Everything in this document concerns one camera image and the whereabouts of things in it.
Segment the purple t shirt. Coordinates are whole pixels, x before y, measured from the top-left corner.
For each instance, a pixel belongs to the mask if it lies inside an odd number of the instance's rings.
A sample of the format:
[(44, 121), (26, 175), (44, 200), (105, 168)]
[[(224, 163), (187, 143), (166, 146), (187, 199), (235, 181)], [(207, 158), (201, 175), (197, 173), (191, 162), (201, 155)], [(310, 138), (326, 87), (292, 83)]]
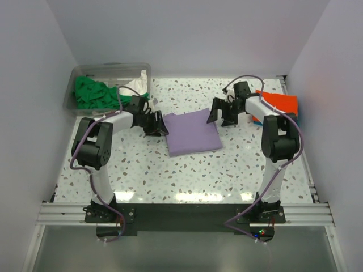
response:
[(223, 147), (215, 123), (208, 123), (209, 109), (164, 116), (166, 142), (171, 157), (219, 150)]

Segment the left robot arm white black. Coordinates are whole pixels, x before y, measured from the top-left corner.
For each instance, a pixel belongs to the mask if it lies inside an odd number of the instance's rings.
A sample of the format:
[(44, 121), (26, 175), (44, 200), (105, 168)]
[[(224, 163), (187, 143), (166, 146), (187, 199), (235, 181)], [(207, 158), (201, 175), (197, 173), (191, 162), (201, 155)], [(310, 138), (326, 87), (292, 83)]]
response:
[(89, 174), (92, 199), (100, 205), (97, 215), (104, 222), (117, 217), (115, 194), (109, 181), (107, 164), (111, 158), (114, 134), (133, 127), (143, 128), (146, 136), (169, 134), (162, 112), (153, 110), (147, 98), (132, 96), (130, 103), (101, 117), (83, 117), (78, 125), (71, 149), (70, 168)]

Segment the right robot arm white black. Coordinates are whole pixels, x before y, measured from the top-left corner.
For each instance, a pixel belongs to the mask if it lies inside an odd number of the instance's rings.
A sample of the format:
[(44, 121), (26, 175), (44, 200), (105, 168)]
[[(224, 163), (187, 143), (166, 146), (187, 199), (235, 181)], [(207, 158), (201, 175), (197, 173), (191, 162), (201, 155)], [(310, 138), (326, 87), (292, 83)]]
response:
[(297, 115), (286, 113), (273, 106), (263, 97), (263, 90), (252, 92), (247, 82), (233, 85), (233, 91), (223, 89), (224, 99), (215, 97), (207, 123), (217, 120), (222, 111), (222, 126), (238, 123), (238, 115), (250, 114), (262, 124), (261, 150), (265, 156), (263, 182), (252, 204), (253, 217), (260, 223), (273, 215), (273, 210), (281, 203), (281, 186), (285, 171), (302, 153), (303, 137), (297, 124)]

